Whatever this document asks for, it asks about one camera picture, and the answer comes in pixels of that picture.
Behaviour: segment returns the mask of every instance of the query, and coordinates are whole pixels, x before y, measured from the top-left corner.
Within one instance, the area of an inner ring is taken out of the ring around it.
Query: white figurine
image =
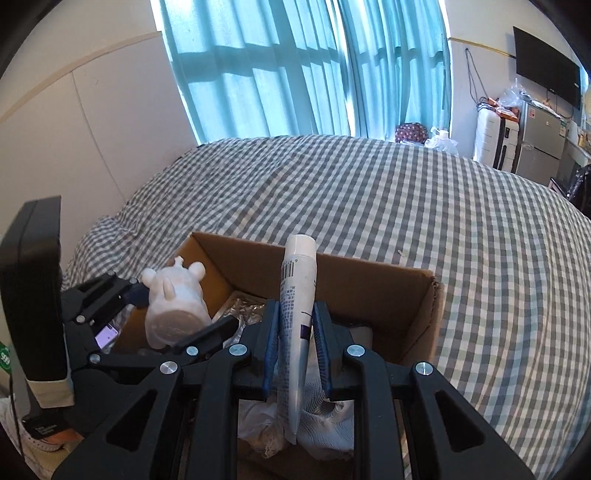
[[[175,258],[173,267],[142,272],[141,281],[150,289],[145,328],[152,348],[173,345],[212,324],[199,284],[204,276],[201,262],[184,268],[183,257]]]

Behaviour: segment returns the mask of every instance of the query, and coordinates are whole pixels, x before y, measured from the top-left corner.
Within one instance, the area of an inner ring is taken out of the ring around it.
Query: wall-mounted tv
[[[539,38],[513,27],[517,74],[539,83],[579,109],[581,104],[580,67]]]

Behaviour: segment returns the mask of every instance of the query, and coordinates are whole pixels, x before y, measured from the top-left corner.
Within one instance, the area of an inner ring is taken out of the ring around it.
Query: checkered bedsheet
[[[224,140],[81,240],[67,286],[162,267],[195,230],[426,268],[446,285],[437,367],[541,479],[589,421],[591,222],[543,186],[348,137]]]

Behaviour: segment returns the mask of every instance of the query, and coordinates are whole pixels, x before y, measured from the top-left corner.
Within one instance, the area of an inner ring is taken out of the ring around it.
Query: silver refrigerator
[[[564,150],[566,127],[560,118],[525,103],[519,128],[513,173],[548,186]]]

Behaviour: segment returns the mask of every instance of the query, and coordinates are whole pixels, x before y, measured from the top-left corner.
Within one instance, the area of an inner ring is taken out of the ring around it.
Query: wall
[[[447,35],[452,54],[452,124],[450,133],[459,142],[460,155],[472,157],[476,132],[476,105],[470,97],[465,48],[472,52],[489,96],[500,96],[517,76],[515,60],[507,55],[471,46],[462,41],[486,45],[515,55],[513,26],[521,28],[552,45],[567,57],[579,63],[568,42],[554,24],[529,0],[441,0],[447,12]],[[484,95],[474,73],[478,88],[477,98]],[[546,99],[546,89],[520,78],[523,87],[539,101]],[[550,94],[555,106],[556,98]],[[572,114],[572,107],[558,98],[557,112]]]
[[[0,145],[0,238],[24,202],[59,194],[65,268],[97,219],[196,145],[150,0],[51,11],[0,79]]]
[[[154,32],[150,0],[63,0],[33,29],[0,79],[0,118],[64,67]]]

